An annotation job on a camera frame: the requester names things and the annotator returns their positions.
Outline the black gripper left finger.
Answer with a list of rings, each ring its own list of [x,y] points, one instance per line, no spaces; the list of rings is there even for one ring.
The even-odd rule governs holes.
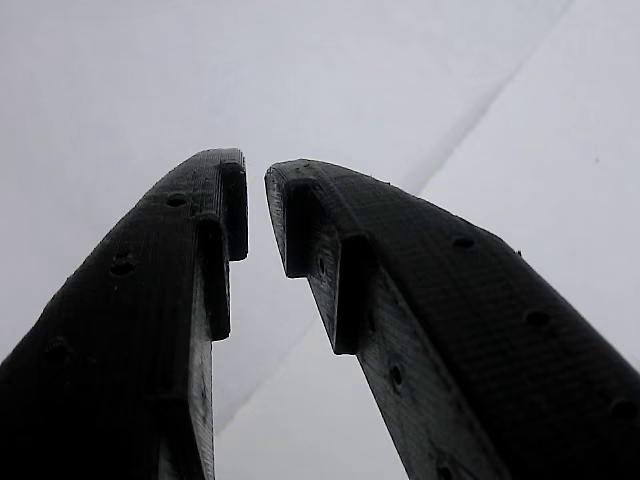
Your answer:
[[[2,361],[2,477],[212,478],[212,345],[247,253],[241,151],[158,181]]]

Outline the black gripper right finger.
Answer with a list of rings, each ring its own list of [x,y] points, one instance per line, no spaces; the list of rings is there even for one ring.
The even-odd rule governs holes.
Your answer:
[[[639,375],[494,234],[334,164],[272,165],[285,273],[411,479],[635,479]]]

